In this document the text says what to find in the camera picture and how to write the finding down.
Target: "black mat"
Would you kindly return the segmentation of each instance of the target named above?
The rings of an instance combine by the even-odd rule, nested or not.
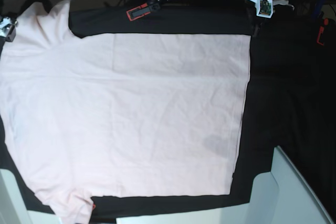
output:
[[[244,9],[167,7],[129,22],[123,8],[76,12],[70,28],[79,37],[101,33],[251,34]],[[335,107],[331,54],[317,47],[311,24],[275,18],[251,40],[251,81],[239,158],[226,196],[93,197],[92,221],[205,210],[248,203],[253,179],[268,172],[281,145],[335,218]],[[25,187],[3,143],[1,168],[16,176],[28,210],[52,212]]]

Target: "t-shirt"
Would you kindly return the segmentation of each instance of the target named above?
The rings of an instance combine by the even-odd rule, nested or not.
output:
[[[33,4],[0,60],[5,143],[36,197],[87,224],[92,196],[229,194],[250,37],[80,39],[69,5]]]

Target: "cable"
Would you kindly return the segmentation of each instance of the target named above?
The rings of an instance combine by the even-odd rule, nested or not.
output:
[[[331,7],[331,9],[334,11],[335,13],[335,17],[336,17],[336,10],[334,9],[334,7],[332,7],[332,5],[329,5]]]

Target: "black fabric surface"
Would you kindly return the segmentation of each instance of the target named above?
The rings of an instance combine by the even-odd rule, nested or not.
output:
[[[167,7],[134,22],[128,21],[125,11],[110,8],[71,13],[70,28],[79,37],[101,33],[251,34],[243,9]],[[336,219],[334,60],[330,51],[318,47],[313,32],[311,24],[275,16],[251,39],[251,80],[230,195],[93,197],[97,207],[91,220],[108,222],[117,217],[248,203],[253,179],[270,171],[277,145],[285,149]],[[27,209],[52,212],[25,187],[3,143],[3,129],[0,137],[0,168],[15,174]]]

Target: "black cloth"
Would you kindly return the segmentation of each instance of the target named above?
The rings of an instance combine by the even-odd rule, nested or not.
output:
[[[244,9],[166,7],[128,21],[126,9],[71,13],[72,32],[247,34],[252,29]],[[248,203],[253,179],[271,169],[274,147],[281,145],[335,218],[335,137],[332,57],[316,44],[312,25],[277,17],[251,39],[251,80],[247,88],[239,158],[230,195],[200,197],[93,197],[91,220],[168,214]],[[25,187],[3,143],[1,168],[16,176],[28,210],[52,212]]]

